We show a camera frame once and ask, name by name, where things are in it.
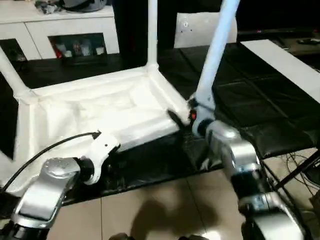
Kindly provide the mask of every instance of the white panel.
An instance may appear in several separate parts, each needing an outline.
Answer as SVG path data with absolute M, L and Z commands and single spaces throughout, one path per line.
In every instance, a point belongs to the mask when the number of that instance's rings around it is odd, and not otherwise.
M 319 72 L 269 40 L 244 41 L 242 44 L 320 103 Z
M 113 17 L 27 22 L 26 27 L 43 59 L 56 58 L 49 36 L 103 33 L 107 53 L 119 52 Z
M 219 12 L 178 13 L 174 48 L 210 45 L 218 25 Z M 236 18 L 232 21 L 228 43 L 237 41 Z
M 24 23 L 0 24 L 0 40 L 16 39 L 26 59 L 41 59 Z

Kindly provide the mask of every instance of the tile floor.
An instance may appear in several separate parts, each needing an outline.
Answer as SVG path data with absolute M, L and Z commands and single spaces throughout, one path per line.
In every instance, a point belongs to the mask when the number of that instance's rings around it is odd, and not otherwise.
M 308 157 L 313 151 L 297 154 Z M 280 178 L 288 174 L 283 158 L 266 163 Z M 293 180 L 287 188 L 302 207 L 311 206 L 311 194 L 301 183 Z M 63 207 L 48 239 L 108 240 L 122 232 L 136 240 L 177 240 L 190 234 L 241 240 L 243 220 L 232 186 L 218 170 Z M 313 215 L 308 223 L 320 235 Z

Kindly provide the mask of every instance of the black cable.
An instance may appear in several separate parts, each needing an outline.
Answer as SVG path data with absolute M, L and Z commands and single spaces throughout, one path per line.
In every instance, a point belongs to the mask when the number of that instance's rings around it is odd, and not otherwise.
M 280 183 L 280 179 L 275 175 L 275 173 L 270 169 L 270 167 L 265 164 L 263 161 L 261 161 L 261 165 L 263 168 L 265 168 L 270 174 L 271 176 L 274 178 L 274 180 L 277 183 Z M 275 192 L 277 192 L 280 196 L 280 198 L 288 205 L 288 207 L 291 209 L 291 211 L 295 214 L 296 219 L 298 220 L 298 222 L 301 224 L 302 228 L 305 230 L 305 236 L 307 240 L 312 240 L 313 237 L 311 235 L 311 231 L 309 229 L 309 227 L 307 226 L 307 224 L 304 221 L 304 218 L 301 214 L 300 209 L 298 208 L 298 205 L 295 201 L 295 199 L 292 197 L 292 195 L 289 193 L 289 191 L 283 186 L 282 189 L 285 193 L 285 195 L 287 196 L 287 198 L 289 199 L 289 202 L 279 193 L 278 190 L 275 189 L 275 186 L 272 184 L 271 187 L 273 188 L 273 190 Z
M 296 155 L 295 153 L 289 153 L 289 156 L 287 156 L 286 154 L 286 161 L 285 161 L 285 166 L 286 166 L 286 169 L 289 173 L 291 173 L 291 170 L 289 169 L 289 160 L 290 158 L 292 159 L 292 161 L 295 163 L 295 165 L 298 167 L 299 166 L 299 163 L 297 163 L 296 161 L 296 157 L 301 157 L 303 159 L 307 159 L 305 156 L 301 156 L 301 155 Z M 297 177 L 294 177 L 295 180 L 297 180 L 299 183 L 305 185 L 305 187 L 308 189 L 308 191 L 310 192 L 310 194 L 312 196 L 314 196 L 314 193 L 310 190 L 310 188 L 313 188 L 315 190 L 319 190 L 319 188 L 315 187 L 315 186 L 312 186 L 310 184 L 307 184 L 306 182 L 306 179 L 305 179 L 305 176 L 302 175 L 302 173 L 300 173 L 300 176 L 302 178 L 302 181 L 300 179 L 298 179 Z
M 42 151 L 40 151 L 39 153 L 37 153 L 35 156 L 33 156 L 29 161 L 27 161 L 25 164 L 23 164 L 22 167 L 20 167 L 18 169 L 18 171 L 15 172 L 15 174 L 13 174 L 13 176 L 9 179 L 9 181 L 3 186 L 3 188 L 1 189 L 1 192 L 4 193 L 8 187 L 12 184 L 12 182 L 17 178 L 17 176 L 26 168 L 28 167 L 31 163 L 33 163 L 37 158 L 39 158 L 41 155 L 45 154 L 46 152 L 50 151 L 51 149 L 55 148 L 58 145 L 64 144 L 70 140 L 76 139 L 76 138 L 80 138 L 80 137 L 84 137 L 84 136 L 92 136 L 94 139 L 97 138 L 99 136 L 100 132 L 86 132 L 86 133 L 81 133 L 75 136 L 71 136 L 68 137 L 66 139 L 63 139 L 61 141 L 58 141 L 48 147 L 46 147 L 45 149 L 43 149 Z

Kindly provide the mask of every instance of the dark background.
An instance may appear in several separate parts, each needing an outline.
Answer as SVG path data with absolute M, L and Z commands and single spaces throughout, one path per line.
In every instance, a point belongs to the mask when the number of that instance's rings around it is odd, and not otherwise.
M 158 48 L 174 46 L 177 13 L 219 12 L 222 0 L 158 0 Z M 113 0 L 120 52 L 136 59 L 147 57 L 148 0 Z M 320 26 L 320 0 L 241 0 L 238 31 L 290 29 L 312 32 Z

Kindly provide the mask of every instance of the white chair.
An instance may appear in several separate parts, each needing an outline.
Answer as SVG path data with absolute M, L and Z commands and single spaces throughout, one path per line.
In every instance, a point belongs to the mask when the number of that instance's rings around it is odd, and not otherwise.
M 71 82 L 29 89 L 0 48 L 0 71 L 19 103 L 13 161 L 0 168 L 13 174 L 45 147 L 77 134 L 109 132 L 123 151 L 178 130 L 167 109 L 188 121 L 186 101 L 159 72 L 157 64 L 158 1 L 148 4 L 146 66 Z M 19 195 L 49 158 L 79 157 L 92 139 L 77 138 L 57 146 L 28 166 L 8 188 Z M 0 176 L 2 184 L 8 176 Z

